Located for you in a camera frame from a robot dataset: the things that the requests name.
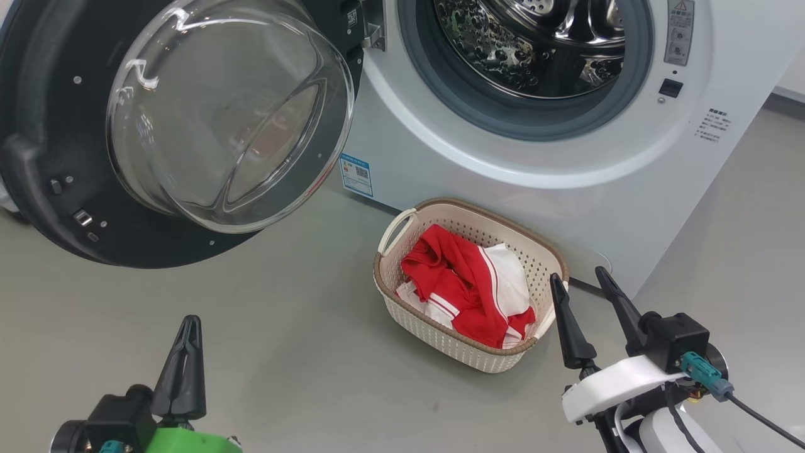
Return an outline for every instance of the red and white shirt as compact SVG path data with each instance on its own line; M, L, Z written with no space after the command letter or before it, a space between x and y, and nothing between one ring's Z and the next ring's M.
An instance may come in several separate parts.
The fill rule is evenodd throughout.
M401 266L410 279L398 289L401 298L487 346L516 346L536 321L525 272L505 244L483 248L434 225Z

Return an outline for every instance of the washing machine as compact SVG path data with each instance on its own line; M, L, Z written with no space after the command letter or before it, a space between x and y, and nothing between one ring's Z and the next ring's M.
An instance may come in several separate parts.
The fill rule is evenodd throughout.
M610 268L629 296L797 55L805 19L786 0L383 7L344 186L400 210L471 201L554 240L576 279Z
M164 268L345 187L454 196L634 295L801 47L769 0L13 0L0 204Z

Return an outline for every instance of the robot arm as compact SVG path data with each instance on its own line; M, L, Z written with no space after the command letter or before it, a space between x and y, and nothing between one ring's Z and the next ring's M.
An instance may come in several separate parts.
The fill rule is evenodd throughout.
M558 275L551 276L559 342L564 364L580 369L580 382L562 395L565 417L577 425L592 422L607 452L720 453L721 450L685 412L681 403L712 394L730 400L758 421L805 449L805 443L757 414L733 395L724 357L708 342L710 332L684 313L663 318L634 308L604 268L596 275L612 302L626 336L626 353L600 369L595 347L587 343L573 313L570 297ZM623 422L638 418L629 426Z
M206 414L201 320L190 315L182 321L154 391L133 385L124 397L105 395L86 420L59 428L50 452L242 453L236 438L194 431L190 421Z

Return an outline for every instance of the qr code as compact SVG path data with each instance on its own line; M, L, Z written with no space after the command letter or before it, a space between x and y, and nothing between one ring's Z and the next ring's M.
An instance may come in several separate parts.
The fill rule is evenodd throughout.
M349 13L347 13L347 25L349 28L357 25L357 10L351 10Z

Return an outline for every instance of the white robot part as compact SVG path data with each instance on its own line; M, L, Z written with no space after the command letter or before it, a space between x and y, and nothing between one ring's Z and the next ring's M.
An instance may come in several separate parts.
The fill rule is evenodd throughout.
M569 388L562 395L564 415L569 422L578 422L686 376L682 372L667 374L644 355L629 357Z
M707 453L721 453L721 449L710 436L686 412L680 410L679 416L702 450ZM640 425L640 439L648 453L688 453L694 452L685 435L679 430L671 412L667 408L655 410L646 415Z
M628 402L618 405L615 410L615 430L617 431L617 436L621 438L623 446L626 447L626 451L629 453L643 453L643 449L640 447L638 441L626 435L623 427L623 413L626 412L630 406Z

